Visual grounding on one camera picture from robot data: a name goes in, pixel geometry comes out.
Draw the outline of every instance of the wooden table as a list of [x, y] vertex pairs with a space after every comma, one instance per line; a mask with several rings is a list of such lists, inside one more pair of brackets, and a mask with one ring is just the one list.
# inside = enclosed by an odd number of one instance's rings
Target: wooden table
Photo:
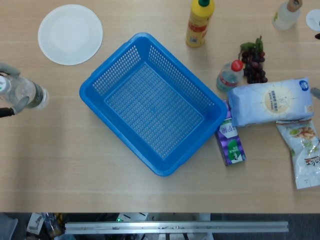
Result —
[[[103, 43], [85, 63], [51, 62], [38, 46], [38, 28], [67, 0], [2, 0], [1, 62], [44, 86], [49, 104], [1, 119], [0, 212], [320, 213], [320, 187], [296, 190], [290, 153], [273, 123], [238, 129], [247, 162], [225, 167], [216, 138], [168, 177], [151, 172], [81, 101], [79, 87], [108, 56], [138, 32], [148, 32], [222, 99], [216, 77], [237, 58], [241, 43], [263, 36], [270, 81], [310, 78], [320, 88], [320, 41], [305, 17], [271, 24], [278, 0], [216, 0], [206, 44], [185, 44], [190, 1], [78, 0], [103, 25]], [[320, 100], [314, 99], [320, 133]]]

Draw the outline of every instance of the red bottle cap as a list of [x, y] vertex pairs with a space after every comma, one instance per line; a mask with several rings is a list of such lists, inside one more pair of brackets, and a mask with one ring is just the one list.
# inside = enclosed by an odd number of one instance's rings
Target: red bottle cap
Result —
[[232, 71], [240, 72], [244, 68], [244, 64], [240, 60], [235, 60], [231, 64]]

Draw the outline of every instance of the purple juice box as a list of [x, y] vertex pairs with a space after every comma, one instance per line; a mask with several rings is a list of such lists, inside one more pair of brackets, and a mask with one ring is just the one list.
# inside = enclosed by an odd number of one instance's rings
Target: purple juice box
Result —
[[230, 106], [226, 100], [223, 100], [228, 112], [226, 119], [220, 125], [215, 133], [224, 163], [226, 166], [240, 163], [246, 160], [244, 148], [240, 142], [237, 129], [232, 125], [232, 116]]

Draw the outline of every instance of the white paper plate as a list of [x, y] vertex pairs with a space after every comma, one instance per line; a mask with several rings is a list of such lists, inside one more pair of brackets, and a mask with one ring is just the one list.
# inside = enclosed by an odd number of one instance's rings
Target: white paper plate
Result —
[[314, 31], [320, 32], [320, 9], [313, 9], [305, 17], [306, 24]]
[[98, 51], [102, 39], [103, 28], [97, 15], [76, 4], [51, 11], [38, 31], [38, 43], [43, 54], [62, 65], [87, 61]]

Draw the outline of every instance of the plastic water bottle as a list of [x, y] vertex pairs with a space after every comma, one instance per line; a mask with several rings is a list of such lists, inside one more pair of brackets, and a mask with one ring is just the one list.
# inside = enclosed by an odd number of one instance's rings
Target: plastic water bottle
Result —
[[0, 75], [0, 98], [15, 106], [24, 97], [28, 109], [42, 109], [48, 102], [48, 92], [40, 85], [18, 75]]
[[216, 79], [216, 86], [222, 92], [235, 88], [244, 77], [244, 64], [240, 60], [227, 63]]

